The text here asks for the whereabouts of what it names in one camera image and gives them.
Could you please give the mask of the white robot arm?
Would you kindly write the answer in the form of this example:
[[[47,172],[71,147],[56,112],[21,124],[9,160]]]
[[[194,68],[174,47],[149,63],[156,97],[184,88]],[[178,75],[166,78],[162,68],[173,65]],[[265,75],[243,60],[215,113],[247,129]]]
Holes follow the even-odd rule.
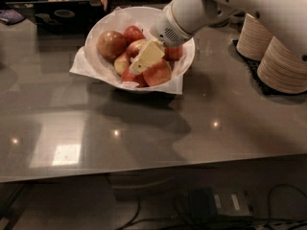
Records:
[[[301,63],[307,60],[307,0],[172,0],[151,23],[163,45],[177,47],[238,12],[255,17]]]

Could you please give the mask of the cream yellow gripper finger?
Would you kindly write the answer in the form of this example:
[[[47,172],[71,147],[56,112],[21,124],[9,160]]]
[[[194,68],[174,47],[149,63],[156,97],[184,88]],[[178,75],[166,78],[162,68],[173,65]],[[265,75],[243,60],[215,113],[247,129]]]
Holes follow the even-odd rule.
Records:
[[[165,55],[163,44],[155,39],[146,42],[139,54],[133,59],[130,71],[134,75],[140,75],[154,64],[158,63]]]

